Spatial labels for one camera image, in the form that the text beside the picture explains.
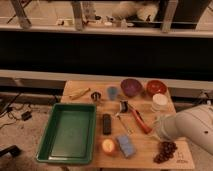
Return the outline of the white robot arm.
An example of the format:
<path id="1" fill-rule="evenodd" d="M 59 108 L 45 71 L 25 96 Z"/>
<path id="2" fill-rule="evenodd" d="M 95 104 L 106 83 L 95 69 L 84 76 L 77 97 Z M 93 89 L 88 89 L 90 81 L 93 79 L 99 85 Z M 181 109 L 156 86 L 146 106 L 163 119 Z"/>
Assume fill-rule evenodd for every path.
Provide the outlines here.
<path id="1" fill-rule="evenodd" d="M 174 115 L 159 116 L 154 132 L 163 141 L 188 138 L 213 155 L 213 106 L 198 105 Z"/>

